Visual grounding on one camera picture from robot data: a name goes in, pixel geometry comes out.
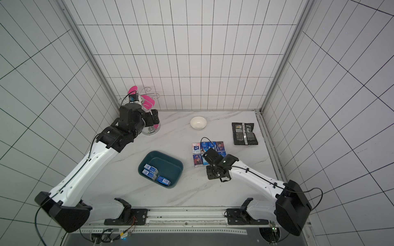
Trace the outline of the blue red pocket tissue pack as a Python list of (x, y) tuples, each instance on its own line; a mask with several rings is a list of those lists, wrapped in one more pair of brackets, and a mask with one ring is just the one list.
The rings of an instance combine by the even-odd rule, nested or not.
[(222, 141), (216, 141), (215, 146), (218, 152), (225, 152), (224, 143)]

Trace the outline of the light blue tissue pack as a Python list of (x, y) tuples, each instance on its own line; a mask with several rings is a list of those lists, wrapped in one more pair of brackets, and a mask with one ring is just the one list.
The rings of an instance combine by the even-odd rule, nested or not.
[(202, 155), (203, 165), (208, 165), (207, 160), (205, 159), (205, 155)]

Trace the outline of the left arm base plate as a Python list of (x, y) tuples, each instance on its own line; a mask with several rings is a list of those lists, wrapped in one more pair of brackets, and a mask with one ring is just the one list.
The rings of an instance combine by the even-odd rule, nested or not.
[(124, 209), (117, 219), (106, 219), (104, 225), (131, 226), (145, 225), (147, 219), (147, 209)]

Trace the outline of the blue red pack second row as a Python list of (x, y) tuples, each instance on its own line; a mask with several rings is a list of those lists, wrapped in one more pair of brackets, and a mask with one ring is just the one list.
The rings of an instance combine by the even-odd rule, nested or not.
[(194, 154), (193, 155), (193, 160), (194, 160), (194, 166), (202, 166), (203, 165), (203, 159), (201, 154)]

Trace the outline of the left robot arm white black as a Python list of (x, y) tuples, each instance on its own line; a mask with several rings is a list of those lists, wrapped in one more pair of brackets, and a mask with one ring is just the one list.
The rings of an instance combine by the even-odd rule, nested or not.
[(102, 169), (133, 143), (144, 128), (159, 122), (156, 109), (146, 111), (138, 103), (122, 105), (120, 116), (93, 139), (89, 152), (80, 163), (50, 192), (40, 192), (35, 202), (67, 233), (98, 220), (129, 224), (131, 205), (123, 199), (115, 198), (113, 202), (95, 205), (82, 201), (82, 196)]

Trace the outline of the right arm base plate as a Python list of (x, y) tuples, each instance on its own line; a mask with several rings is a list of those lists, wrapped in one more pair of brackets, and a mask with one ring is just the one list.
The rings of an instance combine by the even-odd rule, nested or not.
[(227, 209), (224, 213), (229, 225), (269, 225), (269, 221), (265, 219), (253, 219), (245, 210)]

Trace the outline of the blue white pocket tissue pack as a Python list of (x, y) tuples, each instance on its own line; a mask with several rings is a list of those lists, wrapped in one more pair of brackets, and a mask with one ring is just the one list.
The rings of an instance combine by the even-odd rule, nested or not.
[(216, 150), (216, 142), (208, 142), (207, 144), (208, 144), (209, 149), (212, 148), (212, 149)]

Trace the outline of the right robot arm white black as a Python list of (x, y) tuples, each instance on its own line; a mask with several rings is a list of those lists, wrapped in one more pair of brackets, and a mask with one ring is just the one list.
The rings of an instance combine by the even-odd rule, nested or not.
[(291, 235), (301, 235), (313, 208), (298, 183), (270, 178), (237, 157), (231, 154), (222, 156), (213, 148), (202, 157), (208, 163), (208, 179), (221, 182), (238, 180), (265, 198), (263, 201), (247, 198), (238, 209), (227, 209), (228, 224), (268, 225), (273, 222)]

